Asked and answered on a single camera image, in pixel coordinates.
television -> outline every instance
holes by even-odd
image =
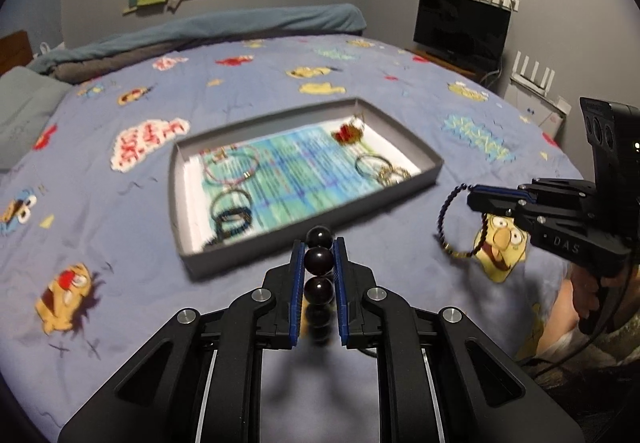
[[[414,42],[475,73],[498,71],[511,11],[477,0],[420,0]]]

tv stand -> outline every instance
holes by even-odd
[[[469,71],[467,69],[463,69],[461,67],[458,67],[455,64],[451,64],[447,62],[446,60],[442,60],[442,58],[434,57],[433,55],[430,55],[427,52],[422,51],[420,49],[412,48],[409,51],[411,51],[414,55],[417,55],[418,57],[421,57],[421,58],[424,58],[425,60],[433,62],[434,64],[440,67],[443,67],[449,71],[453,71],[454,73],[457,73],[457,74],[462,74],[462,76],[476,83],[479,83],[480,80],[482,80],[482,78],[484,78],[484,76],[486,75],[486,73],[477,73],[475,71]]]

cartoon print bed sheet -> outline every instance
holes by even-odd
[[[82,404],[181,308],[225,308],[289,258],[281,253],[191,283],[168,219],[169,144],[345,96],[378,106],[445,160],[436,186],[337,232],[350,259],[372,267],[378,283],[415,307],[456,305],[510,355],[532,351],[564,262],[527,246],[526,233],[502,217],[490,218],[487,243],[464,263],[451,264],[433,233],[457,184],[513,187],[533,177],[580,177],[552,140],[494,94],[393,46],[342,35],[217,44],[75,87],[33,150],[2,178],[0,369],[47,438],[55,441]],[[472,246],[480,219],[463,198],[445,223],[452,243]],[[375,362],[337,341],[329,353],[332,369],[340,369],[339,386],[350,391],[350,409],[377,431]],[[296,375],[301,354],[265,356],[264,441],[295,441],[309,412],[317,412],[309,402],[329,394],[309,394],[304,373],[292,378],[300,387],[284,403],[268,394],[279,387],[271,376]],[[335,372],[321,369],[318,379],[335,381]],[[305,405],[306,414],[292,415]],[[352,414],[333,412],[330,423],[314,426],[332,431],[337,419],[350,423]],[[278,419],[301,425],[284,430]],[[376,437],[365,431],[352,439]]]

light blue pillow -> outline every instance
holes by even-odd
[[[31,150],[70,88],[22,67],[0,78],[0,172]]]

cartoon eye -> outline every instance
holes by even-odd
[[[26,206],[27,208],[33,208],[33,205],[37,202],[38,200],[36,199],[36,196],[31,195],[22,202],[22,205]]]
[[[20,210],[18,210],[18,213],[16,215],[18,216],[18,222],[23,225],[31,217],[31,211],[30,209],[28,209],[28,207],[23,206],[22,208],[20,208]]]
[[[523,236],[520,230],[511,230],[511,244],[514,246],[519,245],[523,241]]]
[[[504,217],[494,217],[492,223],[496,228],[506,228],[508,225],[507,220]]]
[[[71,284],[73,284],[77,288],[82,288],[86,286],[86,277],[84,275],[78,275],[76,273],[75,277],[71,281]]]

